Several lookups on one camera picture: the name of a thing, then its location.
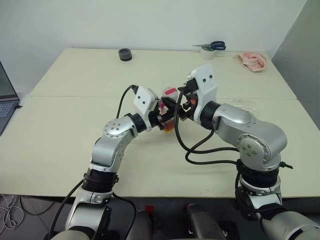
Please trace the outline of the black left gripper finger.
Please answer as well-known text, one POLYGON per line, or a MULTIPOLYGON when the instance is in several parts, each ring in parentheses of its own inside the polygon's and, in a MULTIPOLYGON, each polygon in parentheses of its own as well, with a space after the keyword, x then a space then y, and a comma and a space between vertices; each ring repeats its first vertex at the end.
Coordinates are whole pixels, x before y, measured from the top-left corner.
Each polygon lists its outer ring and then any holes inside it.
POLYGON ((162 101, 161 109, 162 110, 165 110, 165 108, 167 109, 166 112, 161 115, 161 119, 162 121, 168 121, 174 117, 177 103, 174 99, 170 97, 162 97, 161 101, 162 101))

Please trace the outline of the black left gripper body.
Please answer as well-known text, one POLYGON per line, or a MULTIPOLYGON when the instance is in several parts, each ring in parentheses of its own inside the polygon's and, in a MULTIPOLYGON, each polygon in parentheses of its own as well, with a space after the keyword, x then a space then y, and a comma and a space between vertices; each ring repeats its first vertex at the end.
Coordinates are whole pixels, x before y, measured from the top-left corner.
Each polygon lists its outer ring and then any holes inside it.
POLYGON ((154 127, 158 127, 161 131, 163 131, 165 127, 162 120, 163 119, 159 109, 159 99, 156 98, 155 101, 151 103, 151 106, 149 108, 149 123, 151 130, 154 127))

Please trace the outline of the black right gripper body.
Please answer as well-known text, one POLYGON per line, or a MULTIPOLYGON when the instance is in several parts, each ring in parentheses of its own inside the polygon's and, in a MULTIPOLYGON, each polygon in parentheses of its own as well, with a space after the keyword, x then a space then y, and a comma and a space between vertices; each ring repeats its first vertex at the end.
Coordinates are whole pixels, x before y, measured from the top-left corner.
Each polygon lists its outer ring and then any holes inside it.
POLYGON ((193 77, 188 80, 185 86, 191 88, 191 93, 184 93, 186 101, 190 101, 190 116, 189 119, 193 121, 200 121, 200 112, 198 108, 199 97, 197 90, 199 89, 196 79, 193 77))

